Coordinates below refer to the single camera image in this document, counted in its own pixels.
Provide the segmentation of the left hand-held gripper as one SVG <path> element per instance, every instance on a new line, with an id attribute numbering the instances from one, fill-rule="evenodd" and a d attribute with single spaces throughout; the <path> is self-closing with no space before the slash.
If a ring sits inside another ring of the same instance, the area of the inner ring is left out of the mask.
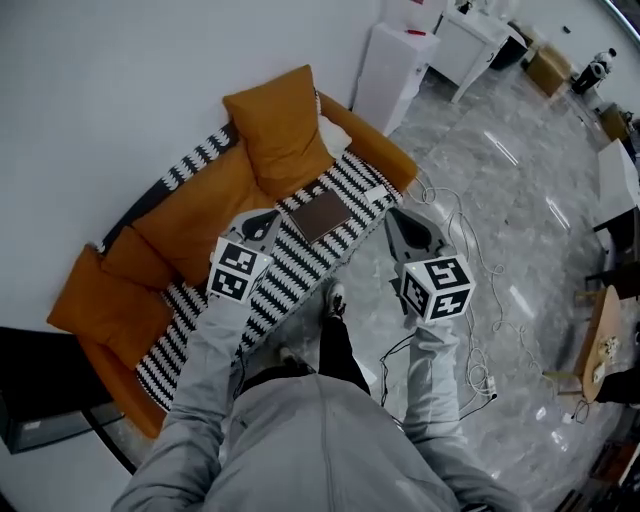
<path id="1" fill-rule="evenodd" d="M 210 255 L 206 293 L 247 303 L 273 263 L 264 253 L 272 251 L 281 223 L 281 213 L 273 208 L 238 214 L 227 228 L 227 238 L 219 237 Z M 251 240 L 253 249 L 232 240 Z"/>

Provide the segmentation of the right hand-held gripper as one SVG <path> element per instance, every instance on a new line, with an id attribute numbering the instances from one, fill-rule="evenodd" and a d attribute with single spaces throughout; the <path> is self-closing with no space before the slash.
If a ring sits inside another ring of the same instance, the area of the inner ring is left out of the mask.
<path id="1" fill-rule="evenodd" d="M 452 255 L 453 246 L 441 229 L 412 210 L 393 207 L 384 223 L 396 261 L 441 256 L 403 265 L 399 296 L 408 308 L 427 323 L 463 315 L 476 288 L 466 258 Z"/>

